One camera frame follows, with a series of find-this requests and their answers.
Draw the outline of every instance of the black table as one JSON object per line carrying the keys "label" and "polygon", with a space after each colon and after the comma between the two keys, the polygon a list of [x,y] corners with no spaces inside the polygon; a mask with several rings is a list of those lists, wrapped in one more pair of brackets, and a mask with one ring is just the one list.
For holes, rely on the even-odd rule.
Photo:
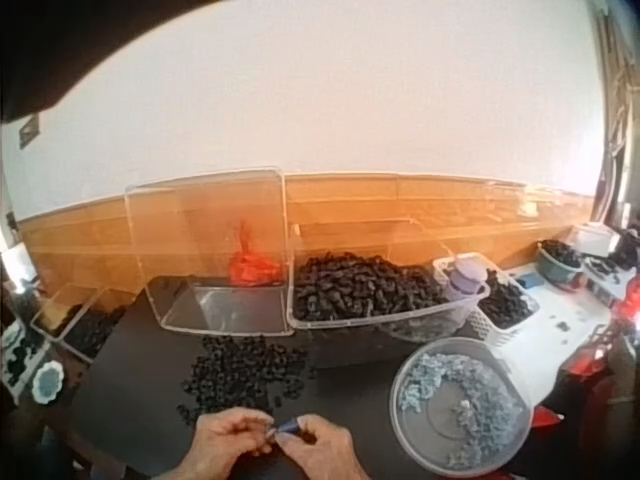
{"label": "black table", "polygon": [[[376,335],[367,328],[346,335],[316,334],[315,361],[319,363],[335,359],[337,364],[348,363],[347,357],[354,355],[391,359],[319,369],[299,399],[284,400],[275,410],[276,421],[318,413],[351,430],[356,453],[373,478],[434,478],[404,453],[388,414],[394,375],[416,346]],[[308,336],[297,332],[269,341],[296,345],[307,342]],[[142,473],[157,475],[174,467],[192,437],[192,430],[176,412],[178,404],[190,402],[180,383],[189,377],[192,362],[202,352],[200,337],[173,333],[157,324],[143,292],[86,374],[74,398],[70,428]],[[234,475],[304,478],[282,454],[243,460]]]}

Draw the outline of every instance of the white tray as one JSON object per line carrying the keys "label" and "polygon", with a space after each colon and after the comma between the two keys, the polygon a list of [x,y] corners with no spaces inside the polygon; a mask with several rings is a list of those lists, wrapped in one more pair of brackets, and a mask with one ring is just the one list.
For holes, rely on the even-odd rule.
{"label": "white tray", "polygon": [[512,327],[506,329],[496,327],[491,319],[480,309],[480,307],[476,307],[475,309],[473,309],[473,311],[469,315],[468,321],[471,323],[471,326],[482,340],[496,347],[504,345],[525,328],[527,322],[529,322],[531,318],[533,318],[534,314],[538,310],[540,310],[540,305],[531,295],[527,293],[524,288],[522,288],[522,286],[520,286],[518,282],[516,282],[513,278],[511,278],[511,276],[505,273],[501,268],[499,268],[495,263],[490,261],[481,253],[470,252],[457,255],[456,257],[438,258],[433,261],[433,268],[436,271],[446,275],[446,271],[451,267],[456,258],[473,258],[483,267],[498,272],[498,281],[500,283],[510,283],[511,285],[515,285],[522,292],[522,298],[527,302],[529,310],[531,310],[532,313],[531,315],[529,315],[529,317],[525,318],[520,323]]}

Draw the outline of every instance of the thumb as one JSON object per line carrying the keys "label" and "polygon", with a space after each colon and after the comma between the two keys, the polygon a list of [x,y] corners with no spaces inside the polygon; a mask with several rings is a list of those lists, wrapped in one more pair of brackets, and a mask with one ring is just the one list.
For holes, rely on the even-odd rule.
{"label": "thumb", "polygon": [[302,465],[309,458],[307,454],[309,445],[304,443],[301,438],[288,433],[278,433],[275,440],[282,451],[299,465]]}

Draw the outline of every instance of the wooden wall panel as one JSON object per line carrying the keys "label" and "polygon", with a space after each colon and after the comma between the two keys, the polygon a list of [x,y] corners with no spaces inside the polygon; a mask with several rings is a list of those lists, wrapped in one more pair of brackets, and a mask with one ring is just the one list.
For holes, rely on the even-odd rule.
{"label": "wooden wall panel", "polygon": [[[277,260],[285,241],[280,193],[277,181],[230,177],[136,196],[135,242],[123,197],[19,225],[48,293],[65,283],[137,292],[155,275],[225,275],[239,249],[239,219],[251,226],[254,249]],[[355,174],[288,176],[284,200],[287,228],[300,225],[306,255],[352,250],[409,264],[475,250],[504,267],[588,220],[593,201],[507,182]]]}

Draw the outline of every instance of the person's right hand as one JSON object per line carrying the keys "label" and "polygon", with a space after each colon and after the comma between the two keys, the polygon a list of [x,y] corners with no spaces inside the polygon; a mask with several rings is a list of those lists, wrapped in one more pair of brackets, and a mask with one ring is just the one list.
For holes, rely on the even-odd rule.
{"label": "person's right hand", "polygon": [[349,430],[318,415],[303,415],[297,420],[303,434],[315,437],[315,443],[286,433],[278,433],[275,440],[310,480],[368,480],[356,458]]}

